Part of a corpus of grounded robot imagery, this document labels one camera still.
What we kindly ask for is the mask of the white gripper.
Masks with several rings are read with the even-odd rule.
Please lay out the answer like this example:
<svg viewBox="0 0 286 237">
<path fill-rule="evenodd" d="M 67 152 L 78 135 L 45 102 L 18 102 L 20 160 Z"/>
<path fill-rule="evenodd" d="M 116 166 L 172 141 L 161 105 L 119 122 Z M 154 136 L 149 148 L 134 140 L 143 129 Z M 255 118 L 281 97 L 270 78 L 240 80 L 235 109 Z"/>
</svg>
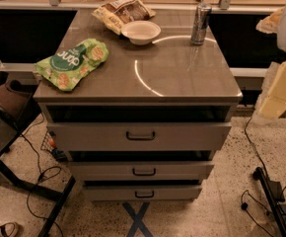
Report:
<svg viewBox="0 0 286 237">
<path fill-rule="evenodd" d="M 260 20 L 256 27 L 265 34 L 277 33 L 277 45 L 286 52 L 286 6 Z M 286 61 L 277 69 L 258 113 L 266 119 L 277 119 L 286 111 Z"/>
</svg>

